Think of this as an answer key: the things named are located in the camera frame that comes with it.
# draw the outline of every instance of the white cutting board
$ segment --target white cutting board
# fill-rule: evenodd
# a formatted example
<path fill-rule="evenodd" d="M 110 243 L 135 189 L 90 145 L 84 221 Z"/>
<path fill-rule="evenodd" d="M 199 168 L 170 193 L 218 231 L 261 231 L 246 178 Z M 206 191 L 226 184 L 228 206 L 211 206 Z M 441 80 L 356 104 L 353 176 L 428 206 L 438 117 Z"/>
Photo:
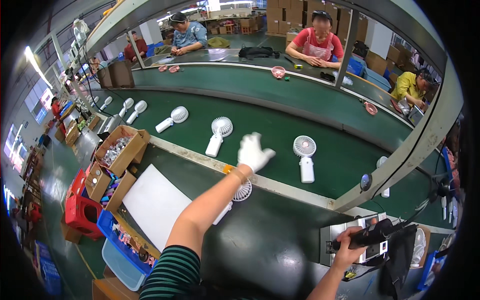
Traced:
<path fill-rule="evenodd" d="M 123 204 L 153 245 L 163 251 L 173 224 L 192 202 L 150 164 L 123 198 Z"/>

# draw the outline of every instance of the pink apron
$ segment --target pink apron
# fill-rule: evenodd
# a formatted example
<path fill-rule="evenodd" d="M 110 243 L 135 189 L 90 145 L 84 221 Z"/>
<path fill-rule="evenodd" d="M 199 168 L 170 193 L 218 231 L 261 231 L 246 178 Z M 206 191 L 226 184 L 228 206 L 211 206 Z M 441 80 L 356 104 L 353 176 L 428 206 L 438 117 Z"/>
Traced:
<path fill-rule="evenodd" d="M 307 37 L 307 41 L 303 45 L 302 53 L 308 56 L 315 56 L 325 61 L 328 61 L 332 56 L 332 50 L 334 48 L 332 44 L 333 33 L 330 32 L 326 38 L 327 48 L 321 48 L 321 47 L 316 47 L 310 43 L 310 36 L 312 35 L 312 31 L 314 29 L 310 27 L 310 28 L 307 28 L 307 30 L 308 30 L 308 37 Z"/>

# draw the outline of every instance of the yellow shirt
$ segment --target yellow shirt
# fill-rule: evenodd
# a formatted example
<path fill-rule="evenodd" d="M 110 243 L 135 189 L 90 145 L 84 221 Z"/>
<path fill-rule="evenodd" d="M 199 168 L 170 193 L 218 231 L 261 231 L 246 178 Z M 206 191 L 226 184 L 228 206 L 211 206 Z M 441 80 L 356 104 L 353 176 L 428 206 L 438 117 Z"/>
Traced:
<path fill-rule="evenodd" d="M 392 97 L 396 100 L 401 100 L 406 94 L 414 97 L 415 99 L 422 99 L 425 95 L 425 91 L 421 91 L 417 88 L 417 76 L 412 72 L 404 72 L 396 80 L 395 88 L 392 92 Z"/>

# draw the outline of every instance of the striped shirt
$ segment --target striped shirt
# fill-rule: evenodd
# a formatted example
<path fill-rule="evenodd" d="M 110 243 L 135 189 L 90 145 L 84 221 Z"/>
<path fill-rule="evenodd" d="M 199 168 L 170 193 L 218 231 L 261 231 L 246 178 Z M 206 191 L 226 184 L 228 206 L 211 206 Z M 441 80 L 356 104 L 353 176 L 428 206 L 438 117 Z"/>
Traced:
<path fill-rule="evenodd" d="M 152 273 L 145 281 L 140 300 L 174 298 L 191 295 L 200 285 L 200 259 L 191 249 L 184 246 L 166 247 Z M 230 300 L 255 300 L 252 297 L 221 297 Z"/>

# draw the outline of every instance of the white cotton glove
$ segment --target white cotton glove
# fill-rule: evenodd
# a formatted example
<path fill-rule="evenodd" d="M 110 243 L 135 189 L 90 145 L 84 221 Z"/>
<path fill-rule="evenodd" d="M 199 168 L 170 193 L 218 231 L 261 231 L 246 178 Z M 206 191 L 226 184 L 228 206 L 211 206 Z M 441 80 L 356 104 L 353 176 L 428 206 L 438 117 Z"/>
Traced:
<path fill-rule="evenodd" d="M 249 166 L 254 173 L 263 168 L 275 156 L 275 151 L 272 149 L 262 150 L 260 145 L 261 136 L 258 132 L 253 132 L 245 135 L 242 141 L 240 141 L 238 162 L 239 164 Z"/>

